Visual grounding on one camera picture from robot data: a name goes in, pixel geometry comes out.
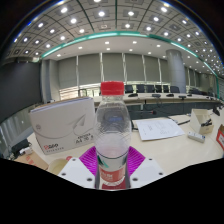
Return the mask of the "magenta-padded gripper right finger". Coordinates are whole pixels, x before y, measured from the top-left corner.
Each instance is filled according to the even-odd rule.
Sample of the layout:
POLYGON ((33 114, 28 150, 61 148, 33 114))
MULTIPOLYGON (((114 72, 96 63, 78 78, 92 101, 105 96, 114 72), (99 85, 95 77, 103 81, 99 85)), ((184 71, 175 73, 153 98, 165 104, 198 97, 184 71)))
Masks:
POLYGON ((146 158, 133 147, 128 152, 127 173, 131 189, 143 187, 165 176, 155 159, 146 158))

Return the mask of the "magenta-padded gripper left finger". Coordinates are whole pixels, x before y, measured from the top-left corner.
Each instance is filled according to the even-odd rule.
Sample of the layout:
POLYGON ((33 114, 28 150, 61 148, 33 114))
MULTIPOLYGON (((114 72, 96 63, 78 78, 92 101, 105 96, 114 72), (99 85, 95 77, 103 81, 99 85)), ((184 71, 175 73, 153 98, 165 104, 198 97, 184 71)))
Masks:
POLYGON ((58 176, 78 186, 94 189, 97 171, 96 150, 91 147, 79 158, 72 157, 58 176))

